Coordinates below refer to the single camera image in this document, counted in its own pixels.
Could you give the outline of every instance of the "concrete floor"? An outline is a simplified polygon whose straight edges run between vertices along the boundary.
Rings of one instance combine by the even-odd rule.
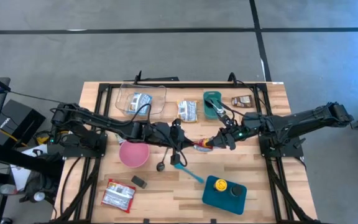
[[[256,0],[262,28],[358,27],[358,1]],[[0,0],[0,30],[253,27],[247,0]],[[327,101],[358,118],[358,32],[263,33],[273,81],[293,112]],[[255,34],[0,35],[0,77],[22,93],[79,100],[84,81],[178,76],[180,80],[263,81]],[[47,118],[53,103],[9,95]],[[303,145],[322,222],[358,223],[358,131],[322,129]],[[48,203],[18,204],[6,216],[46,222]]]

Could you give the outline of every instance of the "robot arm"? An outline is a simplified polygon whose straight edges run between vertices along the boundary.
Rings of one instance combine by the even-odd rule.
[[[258,113],[246,113],[242,115],[241,124],[233,117],[230,118],[226,112],[219,109],[215,104],[219,103],[228,111],[233,111],[221,102],[205,101],[206,106],[214,108],[218,118],[225,125],[220,128],[217,135],[206,143],[206,146],[226,147],[231,150],[236,148],[236,142],[245,141],[247,138],[259,135],[267,138],[270,146],[280,148],[290,142],[291,139],[314,131],[316,129],[330,127],[345,127],[353,117],[349,115],[343,105],[328,103],[313,110],[288,116],[266,116]],[[150,123],[149,120],[137,120],[134,118],[128,121],[116,119],[92,113],[77,104],[60,104],[54,110],[52,123],[59,128],[72,131],[82,140],[82,144],[94,148],[98,142],[95,131],[87,130],[83,125],[88,124],[97,128],[114,132],[123,139],[130,142],[143,142],[155,146],[171,147],[174,149],[171,157],[171,164],[180,162],[180,152],[186,147],[194,145],[193,141],[185,137],[181,128],[180,119],[176,119],[171,126],[167,123]]]

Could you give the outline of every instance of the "wrapped food packet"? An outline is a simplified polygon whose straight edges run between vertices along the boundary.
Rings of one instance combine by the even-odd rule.
[[[145,94],[145,93],[134,93],[134,97],[132,97],[131,102],[129,103],[128,106],[128,111],[127,113],[129,114],[134,114],[136,113],[136,111],[141,108],[143,105],[147,104],[147,103],[152,103],[152,96]],[[145,116],[149,110],[150,106],[145,106],[143,107],[138,115],[141,116]]]
[[[104,191],[102,204],[111,205],[129,213],[135,190],[135,187],[109,179],[107,189]]]
[[[246,96],[233,97],[231,98],[231,105],[238,106],[241,108],[251,108],[253,107],[252,96],[246,95]]]
[[[212,140],[212,138],[200,139],[198,142],[195,142],[193,147],[200,152],[211,152],[214,148],[206,145],[210,140]]]
[[[197,122],[197,102],[178,101],[178,118],[183,122]]]

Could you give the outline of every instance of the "black eraser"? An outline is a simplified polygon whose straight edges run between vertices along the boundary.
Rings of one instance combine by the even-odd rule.
[[[147,183],[137,176],[134,176],[131,181],[132,183],[138,185],[139,187],[142,187],[143,189],[145,189],[147,186]]]

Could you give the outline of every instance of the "teal tray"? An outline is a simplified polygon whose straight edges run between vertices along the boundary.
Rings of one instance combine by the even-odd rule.
[[[211,100],[219,100],[222,101],[222,94],[218,91],[206,91],[203,95],[204,101],[211,99]],[[222,108],[221,105],[217,105],[215,104],[216,107],[218,107],[219,109]],[[219,119],[218,116],[216,115],[215,111],[213,108],[209,108],[205,105],[204,102],[204,114],[206,119]]]

